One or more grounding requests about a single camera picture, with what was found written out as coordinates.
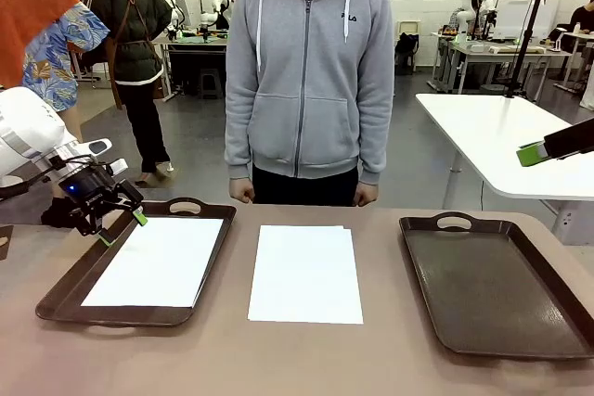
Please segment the person's right hand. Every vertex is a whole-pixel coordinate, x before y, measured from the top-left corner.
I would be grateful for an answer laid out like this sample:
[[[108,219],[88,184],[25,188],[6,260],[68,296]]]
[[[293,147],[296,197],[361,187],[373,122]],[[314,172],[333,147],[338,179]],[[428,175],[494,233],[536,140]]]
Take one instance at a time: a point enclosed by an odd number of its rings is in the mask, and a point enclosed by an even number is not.
[[[242,203],[253,203],[255,199],[254,187],[250,178],[229,180],[229,196]]]

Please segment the person's left hand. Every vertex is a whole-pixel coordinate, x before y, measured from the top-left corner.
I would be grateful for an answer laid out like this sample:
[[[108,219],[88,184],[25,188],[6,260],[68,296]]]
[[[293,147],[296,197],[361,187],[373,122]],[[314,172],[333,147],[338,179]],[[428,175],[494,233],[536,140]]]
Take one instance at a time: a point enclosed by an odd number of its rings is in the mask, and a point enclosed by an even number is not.
[[[379,187],[377,185],[368,185],[358,183],[355,190],[353,205],[356,207],[365,207],[375,202],[379,196]]]

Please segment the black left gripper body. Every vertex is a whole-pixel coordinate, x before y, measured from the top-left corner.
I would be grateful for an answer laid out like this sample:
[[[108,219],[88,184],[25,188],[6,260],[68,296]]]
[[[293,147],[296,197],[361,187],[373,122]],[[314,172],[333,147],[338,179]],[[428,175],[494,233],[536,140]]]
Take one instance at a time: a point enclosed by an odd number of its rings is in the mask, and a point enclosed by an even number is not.
[[[61,179],[58,186],[85,211],[111,211],[116,202],[115,181],[103,167],[83,167]]]

